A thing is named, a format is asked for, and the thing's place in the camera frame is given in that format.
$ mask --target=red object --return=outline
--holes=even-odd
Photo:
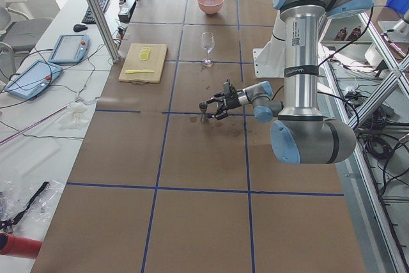
[[[36,259],[42,244],[41,241],[0,233],[1,255]]]
[[[360,26],[354,28],[346,40],[347,41],[358,40],[359,36],[360,36]]]
[[[342,28],[341,30],[338,31],[337,36],[334,38],[335,41],[343,41],[346,38],[346,34],[347,34],[347,28]]]

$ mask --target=pink bowl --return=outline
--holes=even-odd
[[[223,5],[224,0],[197,0],[200,10],[204,11],[206,14],[217,13]]]

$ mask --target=white cloth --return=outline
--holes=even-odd
[[[88,108],[82,102],[72,102],[66,109],[66,113],[60,117],[58,123],[63,129],[77,129],[88,124],[85,116]]]

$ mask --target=plastic bag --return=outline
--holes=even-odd
[[[32,183],[29,187],[22,187],[13,181],[0,180],[0,220],[13,220],[19,212],[24,211],[29,200],[40,187],[41,183]],[[64,187],[64,184],[60,182],[49,181],[20,222],[13,227],[17,228],[20,223],[27,220],[50,223]]]
[[[72,102],[58,123],[63,129],[77,129],[88,124],[89,119],[85,116],[88,108],[82,102]]]

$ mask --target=bottle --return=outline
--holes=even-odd
[[[338,31],[337,36],[334,38],[335,41],[343,41],[346,38],[346,27]]]
[[[360,36],[360,26],[353,28],[351,34],[346,39],[347,41],[356,40]]]

